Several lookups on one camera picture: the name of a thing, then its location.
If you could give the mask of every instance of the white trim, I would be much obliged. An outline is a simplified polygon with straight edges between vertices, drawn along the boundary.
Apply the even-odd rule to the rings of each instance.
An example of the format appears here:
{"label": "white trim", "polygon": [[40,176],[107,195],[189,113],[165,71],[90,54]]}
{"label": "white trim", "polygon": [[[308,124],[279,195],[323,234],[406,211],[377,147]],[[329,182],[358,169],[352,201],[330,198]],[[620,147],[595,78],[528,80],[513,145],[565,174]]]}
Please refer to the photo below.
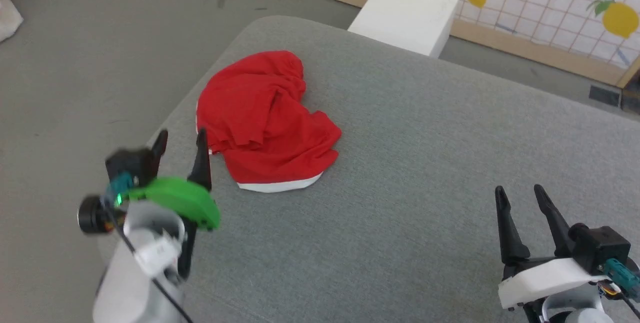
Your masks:
{"label": "white trim", "polygon": [[302,189],[314,184],[322,173],[308,179],[300,179],[299,181],[284,181],[284,182],[267,182],[267,183],[253,183],[253,182],[239,182],[238,187],[246,189],[247,191],[254,191],[260,193],[278,193],[284,191],[293,191],[294,189]]}

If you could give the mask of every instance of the wooden board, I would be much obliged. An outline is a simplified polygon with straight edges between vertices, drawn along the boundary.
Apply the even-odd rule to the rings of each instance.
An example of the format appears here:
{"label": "wooden board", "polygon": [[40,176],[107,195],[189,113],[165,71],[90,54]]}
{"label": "wooden board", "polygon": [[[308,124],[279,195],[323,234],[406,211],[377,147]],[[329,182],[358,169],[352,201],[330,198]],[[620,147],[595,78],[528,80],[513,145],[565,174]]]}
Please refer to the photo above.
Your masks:
{"label": "wooden board", "polygon": [[[367,2],[367,0],[336,1],[356,7],[362,7]],[[624,88],[631,77],[638,71],[638,67],[640,68],[640,58],[626,71],[598,59],[573,54],[563,51],[562,49],[551,47],[550,45],[536,44],[525,38],[519,38],[512,34],[503,33],[459,19],[453,22],[451,36],[530,59],[531,61],[546,64],[547,66],[581,75],[618,88]]]}

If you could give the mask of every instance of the red cloth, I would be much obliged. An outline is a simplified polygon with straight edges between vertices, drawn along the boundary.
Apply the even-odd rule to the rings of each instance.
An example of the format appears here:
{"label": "red cloth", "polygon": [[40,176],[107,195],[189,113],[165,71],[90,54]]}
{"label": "red cloth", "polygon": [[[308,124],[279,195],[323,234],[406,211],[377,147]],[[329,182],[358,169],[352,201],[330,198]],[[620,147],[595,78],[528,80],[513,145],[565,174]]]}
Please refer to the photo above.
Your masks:
{"label": "red cloth", "polygon": [[239,184],[270,184],[315,177],[331,166],[342,132],[321,111],[300,104],[303,67],[292,52],[248,56],[214,75],[196,110],[198,129],[221,152]]}

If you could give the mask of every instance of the gray floor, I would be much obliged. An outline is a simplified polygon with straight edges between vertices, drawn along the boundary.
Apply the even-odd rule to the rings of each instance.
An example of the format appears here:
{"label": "gray floor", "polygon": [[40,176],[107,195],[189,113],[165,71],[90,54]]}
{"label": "gray floor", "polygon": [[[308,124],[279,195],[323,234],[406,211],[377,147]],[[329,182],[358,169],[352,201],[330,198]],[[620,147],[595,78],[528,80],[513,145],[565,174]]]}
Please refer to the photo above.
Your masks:
{"label": "gray floor", "polygon": [[[103,270],[76,210],[105,186],[103,159],[141,145],[256,18],[346,28],[332,0],[13,0],[0,43],[0,312],[10,323],[90,320]],[[622,114],[592,82],[452,38],[443,59]]]}

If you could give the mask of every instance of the gray tablecloth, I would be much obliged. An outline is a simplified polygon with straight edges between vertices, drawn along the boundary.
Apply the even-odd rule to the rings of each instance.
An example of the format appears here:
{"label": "gray tablecloth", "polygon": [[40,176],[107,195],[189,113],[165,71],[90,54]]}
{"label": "gray tablecloth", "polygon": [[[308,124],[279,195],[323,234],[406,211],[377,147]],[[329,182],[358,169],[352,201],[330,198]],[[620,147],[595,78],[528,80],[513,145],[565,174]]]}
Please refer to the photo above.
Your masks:
{"label": "gray tablecloth", "polygon": [[196,241],[197,322],[524,322],[498,300],[498,185],[533,255],[553,254],[542,184],[570,225],[610,225],[640,258],[638,123],[299,18],[235,39],[163,125],[161,175],[190,170],[208,79],[268,50],[302,59],[302,103],[342,129],[340,156],[309,188],[273,194],[240,190],[212,157],[222,221]]}

